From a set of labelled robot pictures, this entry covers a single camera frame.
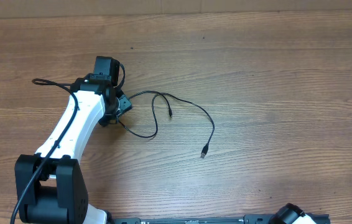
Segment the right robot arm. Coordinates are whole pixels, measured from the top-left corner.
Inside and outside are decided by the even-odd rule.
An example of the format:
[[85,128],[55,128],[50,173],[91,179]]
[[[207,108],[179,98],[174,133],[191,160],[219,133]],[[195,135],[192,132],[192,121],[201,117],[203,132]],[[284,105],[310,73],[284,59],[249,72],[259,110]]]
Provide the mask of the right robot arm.
[[287,203],[269,220],[269,224],[317,224],[298,206]]

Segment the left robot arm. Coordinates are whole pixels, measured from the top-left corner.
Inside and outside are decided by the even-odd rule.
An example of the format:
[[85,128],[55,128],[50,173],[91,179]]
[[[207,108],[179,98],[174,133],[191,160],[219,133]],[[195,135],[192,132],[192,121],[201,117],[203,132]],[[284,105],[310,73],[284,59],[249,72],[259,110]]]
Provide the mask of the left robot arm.
[[58,84],[70,95],[48,139],[15,166],[17,202],[10,222],[113,223],[111,214],[90,205],[80,161],[97,124],[116,124],[132,108],[122,92],[124,65],[98,56],[92,73],[72,84]]

